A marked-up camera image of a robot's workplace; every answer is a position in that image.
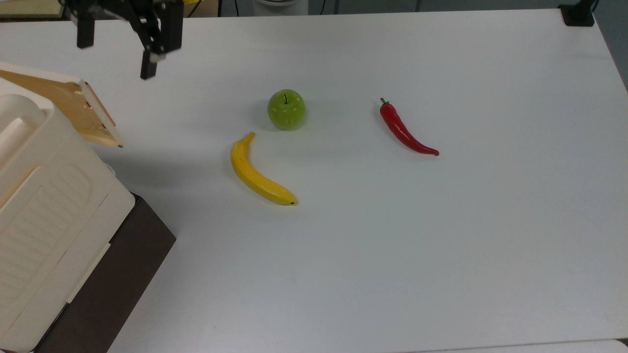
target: green apple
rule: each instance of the green apple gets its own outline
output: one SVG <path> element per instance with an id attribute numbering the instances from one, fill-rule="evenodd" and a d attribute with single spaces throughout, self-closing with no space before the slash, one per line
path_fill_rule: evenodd
<path id="1" fill-rule="evenodd" d="M 303 98 L 291 89 L 280 90 L 268 100 L 268 117 L 282 130 L 292 129 L 301 124 L 303 116 L 305 116 Z"/>

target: table surface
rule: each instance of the table surface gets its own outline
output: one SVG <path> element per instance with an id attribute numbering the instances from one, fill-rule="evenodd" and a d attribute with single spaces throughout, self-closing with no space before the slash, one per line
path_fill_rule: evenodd
<path id="1" fill-rule="evenodd" d="M 111 352 L 376 353 L 628 337 L 628 94 L 555 9 L 191 19 L 139 79 L 128 24 L 0 23 L 0 60 L 83 77 L 95 147 L 178 241 Z M 278 131 L 266 103 L 305 99 Z M 439 157 L 405 148 L 379 98 Z M 249 190 L 252 164 L 298 205 Z"/>

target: chili pepper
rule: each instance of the chili pepper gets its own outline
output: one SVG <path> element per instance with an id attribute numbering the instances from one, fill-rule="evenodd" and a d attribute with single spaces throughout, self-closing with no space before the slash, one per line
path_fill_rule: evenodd
<path id="1" fill-rule="evenodd" d="M 412 137 L 406 126 L 401 121 L 401 118 L 399 117 L 399 114 L 397 114 L 397 111 L 395 110 L 393 105 L 389 102 L 386 102 L 383 98 L 380 99 L 382 100 L 383 104 L 382 107 L 379 108 L 379 113 L 382 114 L 386 125 L 388 125 L 388 128 L 392 131 L 395 137 L 399 139 L 399 141 L 405 144 L 408 148 L 417 151 L 418 153 L 435 156 L 439 155 L 437 150 L 423 145 L 414 137 Z"/>

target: yellow banana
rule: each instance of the yellow banana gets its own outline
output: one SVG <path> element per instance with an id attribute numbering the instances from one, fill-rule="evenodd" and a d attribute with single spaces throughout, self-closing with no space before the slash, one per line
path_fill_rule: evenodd
<path id="1" fill-rule="evenodd" d="M 255 133 L 249 133 L 231 147 L 231 165 L 235 174 L 246 186 L 268 200 L 280 205 L 294 205 L 296 199 L 288 189 L 261 175 L 251 166 L 247 158 L 249 143 L 255 137 Z"/>

